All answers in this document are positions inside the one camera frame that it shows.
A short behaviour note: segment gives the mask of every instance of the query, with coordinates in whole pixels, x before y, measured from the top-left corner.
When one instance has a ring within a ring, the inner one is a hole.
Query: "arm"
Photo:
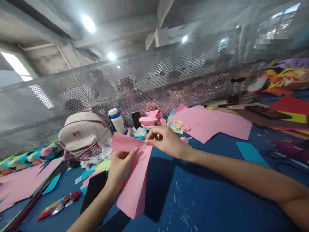
[[[104,188],[67,230],[68,232],[97,231],[116,201],[129,165],[137,152],[138,148],[133,149],[129,154],[122,151],[112,153],[109,176]]]
[[[196,150],[184,144],[169,127],[153,127],[145,143],[175,158],[209,168],[274,201],[301,229],[309,231],[309,190],[294,179],[254,163]]]

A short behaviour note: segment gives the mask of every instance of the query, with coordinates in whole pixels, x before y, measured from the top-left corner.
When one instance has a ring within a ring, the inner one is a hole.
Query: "snack wrapper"
[[[46,207],[43,212],[39,215],[39,217],[35,221],[42,220],[49,215],[55,215],[63,210],[65,207],[71,205],[79,195],[79,192],[73,192],[60,200],[56,201],[55,203],[51,204],[50,206]]]

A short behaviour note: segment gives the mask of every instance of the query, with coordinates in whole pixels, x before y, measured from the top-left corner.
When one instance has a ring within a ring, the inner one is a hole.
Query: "pipe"
[[[17,44],[17,46],[24,50],[24,51],[30,51],[30,50],[35,50],[35,49],[40,49],[40,48],[46,48],[46,47],[50,47],[50,46],[54,46],[53,43],[47,43],[47,44],[43,44],[43,45],[38,45],[38,46],[34,46],[34,47],[27,47],[27,48],[24,48],[22,47],[20,44]]]
[[[72,69],[71,66],[69,65],[67,59],[65,58],[63,52],[61,51],[60,47],[59,46],[56,46],[60,52],[60,54],[62,55],[62,57],[64,58],[64,61],[66,62],[67,66],[69,67],[69,69]]]

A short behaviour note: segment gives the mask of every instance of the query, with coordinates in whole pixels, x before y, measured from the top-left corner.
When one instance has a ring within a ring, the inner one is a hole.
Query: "candy wrapper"
[[[71,193],[67,195],[66,197],[61,198],[59,201],[56,201],[52,205],[46,207],[35,221],[42,220],[48,217],[49,215],[56,215],[61,210],[63,210],[65,207],[71,205],[76,200],[79,193],[80,191]]]
[[[86,151],[84,151],[80,156],[76,159],[79,161],[89,161],[94,158],[99,158],[102,154],[102,147],[104,145],[101,142],[94,143],[91,147],[89,147]]]

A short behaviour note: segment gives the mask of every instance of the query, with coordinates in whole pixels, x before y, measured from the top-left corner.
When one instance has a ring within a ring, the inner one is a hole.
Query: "hand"
[[[155,146],[164,153],[181,160],[185,160],[191,148],[189,145],[184,144],[170,127],[152,127],[145,143]]]
[[[116,197],[122,189],[129,165],[138,151],[139,149],[136,147],[130,153],[119,150],[112,153],[106,187],[110,188]]]

